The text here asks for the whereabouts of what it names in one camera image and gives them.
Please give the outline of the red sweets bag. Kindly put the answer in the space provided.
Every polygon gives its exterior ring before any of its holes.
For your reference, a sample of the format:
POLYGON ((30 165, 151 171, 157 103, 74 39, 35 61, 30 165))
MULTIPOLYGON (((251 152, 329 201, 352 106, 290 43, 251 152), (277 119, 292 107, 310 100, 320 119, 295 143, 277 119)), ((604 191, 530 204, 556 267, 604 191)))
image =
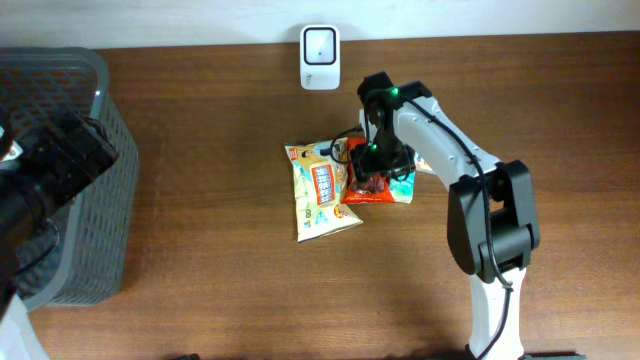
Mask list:
POLYGON ((389 181, 380 176, 375 175, 369 178, 365 183, 360 183, 354 172, 354 166, 347 166, 348 178, 346 193, 341 202, 343 204, 376 204, 376 203, 394 203, 395 200, 391 195, 389 181))

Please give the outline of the orange tissue pack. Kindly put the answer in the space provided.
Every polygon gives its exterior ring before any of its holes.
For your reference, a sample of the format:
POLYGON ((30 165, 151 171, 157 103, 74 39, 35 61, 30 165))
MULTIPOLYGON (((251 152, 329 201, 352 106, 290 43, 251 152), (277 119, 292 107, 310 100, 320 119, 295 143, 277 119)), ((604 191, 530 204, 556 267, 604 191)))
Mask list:
POLYGON ((415 155, 414 162, 417 171, 434 175, 432 167, 419 154, 415 155))

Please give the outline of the green tissue pack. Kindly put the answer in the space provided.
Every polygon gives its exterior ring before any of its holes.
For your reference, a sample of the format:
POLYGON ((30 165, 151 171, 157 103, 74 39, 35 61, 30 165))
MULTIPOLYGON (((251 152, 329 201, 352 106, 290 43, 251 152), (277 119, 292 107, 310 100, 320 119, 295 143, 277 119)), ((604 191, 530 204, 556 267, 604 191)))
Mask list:
POLYGON ((395 203, 410 204, 414 198, 415 174, 389 180, 389 191, 395 203))

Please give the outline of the yellow snack bag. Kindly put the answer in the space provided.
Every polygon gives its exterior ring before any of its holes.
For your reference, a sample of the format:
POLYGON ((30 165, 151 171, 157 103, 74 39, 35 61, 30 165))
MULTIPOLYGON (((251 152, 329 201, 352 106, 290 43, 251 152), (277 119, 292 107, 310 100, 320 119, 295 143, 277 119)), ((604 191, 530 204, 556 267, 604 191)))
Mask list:
POLYGON ((297 241, 299 243, 340 232, 362 223, 342 203, 348 186, 347 138, 306 145, 287 144, 293 169, 297 241))

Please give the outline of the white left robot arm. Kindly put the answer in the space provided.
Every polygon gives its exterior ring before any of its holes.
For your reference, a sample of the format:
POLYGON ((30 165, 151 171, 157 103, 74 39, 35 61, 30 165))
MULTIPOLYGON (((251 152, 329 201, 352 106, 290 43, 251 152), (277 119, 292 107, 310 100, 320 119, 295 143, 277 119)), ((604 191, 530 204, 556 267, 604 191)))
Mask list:
POLYGON ((118 153, 93 118, 64 111, 16 133, 1 112, 1 357, 46 359, 14 279, 16 248, 111 168, 118 153))

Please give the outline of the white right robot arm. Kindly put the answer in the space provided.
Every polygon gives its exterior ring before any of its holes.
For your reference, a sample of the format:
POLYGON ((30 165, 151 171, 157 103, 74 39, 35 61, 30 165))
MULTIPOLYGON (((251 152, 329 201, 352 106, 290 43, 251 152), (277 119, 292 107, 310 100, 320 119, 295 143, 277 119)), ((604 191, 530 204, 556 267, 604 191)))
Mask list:
POLYGON ((365 143, 350 154, 360 183, 380 175, 404 179, 416 156, 448 191, 447 243, 471 289, 472 359, 522 359, 520 295, 540 243, 532 176, 465 135, 421 82, 396 86, 384 72, 357 89, 365 143))

